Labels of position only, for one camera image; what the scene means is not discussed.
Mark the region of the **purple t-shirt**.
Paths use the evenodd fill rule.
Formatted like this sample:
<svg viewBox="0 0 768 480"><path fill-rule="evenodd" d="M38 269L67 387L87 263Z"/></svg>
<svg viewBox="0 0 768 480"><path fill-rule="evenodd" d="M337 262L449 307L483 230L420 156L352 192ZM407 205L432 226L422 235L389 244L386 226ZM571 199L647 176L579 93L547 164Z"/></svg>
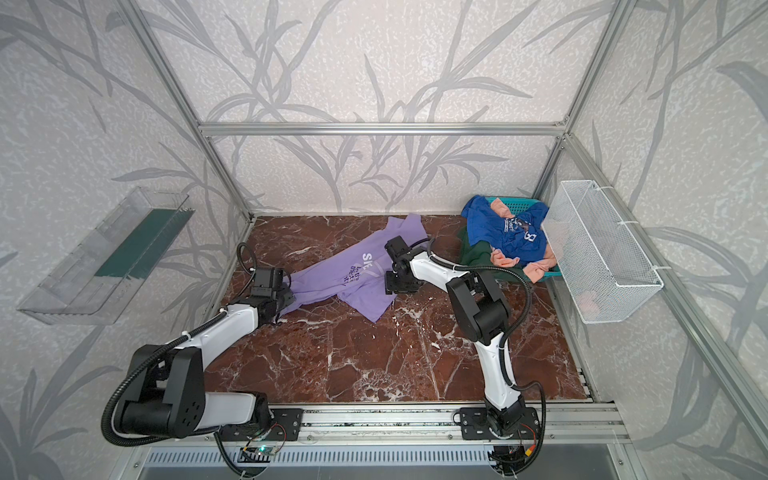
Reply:
<svg viewBox="0 0 768 480"><path fill-rule="evenodd" d="M342 252L291 275L294 302L284 315L300 307L332 297L345 302L372 323L377 322L395 299L385 291L385 276L392 260L385 244L400 236L407 244L427 237L418 214L390 217L378 230Z"/></svg>

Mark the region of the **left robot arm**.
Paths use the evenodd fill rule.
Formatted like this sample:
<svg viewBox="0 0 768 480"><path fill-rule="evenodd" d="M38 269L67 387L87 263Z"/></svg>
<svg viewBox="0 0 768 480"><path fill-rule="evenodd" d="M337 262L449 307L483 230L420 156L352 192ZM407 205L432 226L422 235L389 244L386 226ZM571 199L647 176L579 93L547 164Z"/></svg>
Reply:
<svg viewBox="0 0 768 480"><path fill-rule="evenodd" d="M108 399L100 420L103 438L119 447L211 434L235 427L249 436L275 423L261 392L209 392L207 367L233 344L277 323L295 300L290 273L252 262L235 297L200 326L164 344L137 349L129 371Z"/></svg>

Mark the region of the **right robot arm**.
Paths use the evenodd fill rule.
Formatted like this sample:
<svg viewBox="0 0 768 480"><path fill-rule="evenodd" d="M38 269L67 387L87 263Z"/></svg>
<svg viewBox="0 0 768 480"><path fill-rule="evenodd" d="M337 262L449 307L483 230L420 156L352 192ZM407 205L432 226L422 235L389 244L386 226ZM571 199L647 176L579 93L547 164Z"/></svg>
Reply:
<svg viewBox="0 0 768 480"><path fill-rule="evenodd" d="M466 266L445 260L431 251L428 238L413 244L397 236L385 243L392 267L385 275L388 294L411 294L430 284L445 292L462 334L473 343L484 382L485 417L480 423L482 435L510 439L529 437L541 440L545 434L546 407L535 409L526 404L524 393L539 392L538 381L525 385L514 377L508 342L527 319L533 301L530 284L513 270L490 266ZM493 274L516 279L524 289L525 301L518 316Z"/></svg>

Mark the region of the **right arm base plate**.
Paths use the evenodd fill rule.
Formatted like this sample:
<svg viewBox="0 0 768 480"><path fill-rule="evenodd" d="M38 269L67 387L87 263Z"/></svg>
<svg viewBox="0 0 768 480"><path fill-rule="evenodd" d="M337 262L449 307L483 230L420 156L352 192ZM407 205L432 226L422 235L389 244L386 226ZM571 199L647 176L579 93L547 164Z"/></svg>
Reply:
<svg viewBox="0 0 768 480"><path fill-rule="evenodd" d="M515 407L498 413L486 407L464 407L452 416L463 440L523 440L540 437L538 412L532 407Z"/></svg>

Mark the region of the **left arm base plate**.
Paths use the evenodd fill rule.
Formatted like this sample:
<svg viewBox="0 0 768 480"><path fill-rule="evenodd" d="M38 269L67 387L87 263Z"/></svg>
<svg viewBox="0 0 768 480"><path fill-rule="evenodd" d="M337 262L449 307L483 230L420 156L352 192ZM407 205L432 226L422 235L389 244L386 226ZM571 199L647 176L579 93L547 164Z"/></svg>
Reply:
<svg viewBox="0 0 768 480"><path fill-rule="evenodd" d="M225 425L220 430L224 442L266 440L295 442L301 430L304 410L301 408L272 408L271 419L250 421L238 425Z"/></svg>

